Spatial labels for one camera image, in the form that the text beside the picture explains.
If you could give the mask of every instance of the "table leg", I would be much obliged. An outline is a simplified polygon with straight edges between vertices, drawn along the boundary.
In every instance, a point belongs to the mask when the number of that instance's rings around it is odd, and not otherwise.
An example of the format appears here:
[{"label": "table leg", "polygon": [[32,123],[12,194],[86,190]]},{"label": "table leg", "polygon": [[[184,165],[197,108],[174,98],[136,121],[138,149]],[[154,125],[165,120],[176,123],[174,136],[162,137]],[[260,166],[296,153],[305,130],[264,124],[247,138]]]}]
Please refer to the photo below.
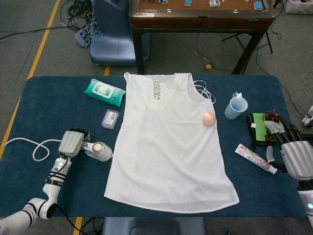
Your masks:
[{"label": "table leg", "polygon": [[264,34],[265,32],[251,33],[252,37],[248,45],[246,46],[243,54],[241,55],[238,63],[236,64],[236,67],[234,68],[232,74],[241,74],[242,70],[248,63],[252,53],[254,52],[254,49],[258,46]]},{"label": "table leg", "polygon": [[143,75],[145,71],[144,71],[144,63],[143,63],[142,39],[141,39],[140,32],[133,31],[133,41],[134,41],[137,73]]}]

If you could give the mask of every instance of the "small clear plastic box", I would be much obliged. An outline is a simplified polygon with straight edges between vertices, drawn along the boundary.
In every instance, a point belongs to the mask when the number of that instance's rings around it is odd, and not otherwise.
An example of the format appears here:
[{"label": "small clear plastic box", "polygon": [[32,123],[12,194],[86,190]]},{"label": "small clear plastic box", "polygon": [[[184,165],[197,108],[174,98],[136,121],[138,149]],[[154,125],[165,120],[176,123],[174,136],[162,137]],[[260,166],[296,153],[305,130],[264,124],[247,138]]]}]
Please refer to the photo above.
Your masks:
[{"label": "small clear plastic box", "polygon": [[115,124],[117,122],[118,116],[119,116],[118,111],[108,109],[103,120],[102,120],[101,125],[104,128],[113,130],[115,127]]}]

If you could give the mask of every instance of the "wooden table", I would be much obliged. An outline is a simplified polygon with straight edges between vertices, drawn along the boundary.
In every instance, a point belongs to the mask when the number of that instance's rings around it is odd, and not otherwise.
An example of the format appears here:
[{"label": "wooden table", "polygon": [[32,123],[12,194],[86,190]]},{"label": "wooden table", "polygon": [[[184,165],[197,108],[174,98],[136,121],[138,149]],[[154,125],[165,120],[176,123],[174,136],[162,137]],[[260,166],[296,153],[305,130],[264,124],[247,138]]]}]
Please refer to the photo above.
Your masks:
[{"label": "wooden table", "polygon": [[266,33],[276,14],[270,0],[263,0],[263,10],[255,11],[250,0],[225,0],[210,8],[209,0],[168,0],[163,5],[154,0],[130,0],[129,17],[134,38],[137,72],[144,74],[141,35],[145,32],[248,33],[249,43],[232,74],[240,74]]}]

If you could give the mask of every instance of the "orange ball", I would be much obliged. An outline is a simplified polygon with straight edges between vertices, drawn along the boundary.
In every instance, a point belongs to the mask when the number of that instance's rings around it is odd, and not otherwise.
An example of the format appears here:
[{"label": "orange ball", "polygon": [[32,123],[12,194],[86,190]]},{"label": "orange ball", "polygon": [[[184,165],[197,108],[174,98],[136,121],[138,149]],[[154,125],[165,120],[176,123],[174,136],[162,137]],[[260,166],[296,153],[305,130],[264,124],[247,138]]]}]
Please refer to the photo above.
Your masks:
[{"label": "orange ball", "polygon": [[211,126],[215,123],[216,121],[216,117],[215,117],[215,114],[212,113],[212,112],[206,112],[204,115],[203,115],[203,118],[202,118],[202,121],[205,125],[207,126]]}]

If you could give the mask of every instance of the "toothpaste tube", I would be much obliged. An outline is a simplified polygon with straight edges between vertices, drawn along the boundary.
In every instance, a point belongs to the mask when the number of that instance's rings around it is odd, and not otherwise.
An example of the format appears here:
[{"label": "toothpaste tube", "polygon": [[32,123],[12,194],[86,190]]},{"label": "toothpaste tube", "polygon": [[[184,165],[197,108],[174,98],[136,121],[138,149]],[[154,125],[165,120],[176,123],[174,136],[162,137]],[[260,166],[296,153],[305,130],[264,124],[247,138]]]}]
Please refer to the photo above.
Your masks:
[{"label": "toothpaste tube", "polygon": [[248,148],[244,147],[241,143],[238,145],[238,147],[235,150],[235,153],[238,153],[239,155],[243,156],[250,162],[253,162],[254,164],[258,165],[259,167],[263,168],[266,171],[269,171],[272,174],[275,174],[277,169],[271,166],[267,161],[265,161],[263,158],[261,158],[256,153],[252,152]]}]

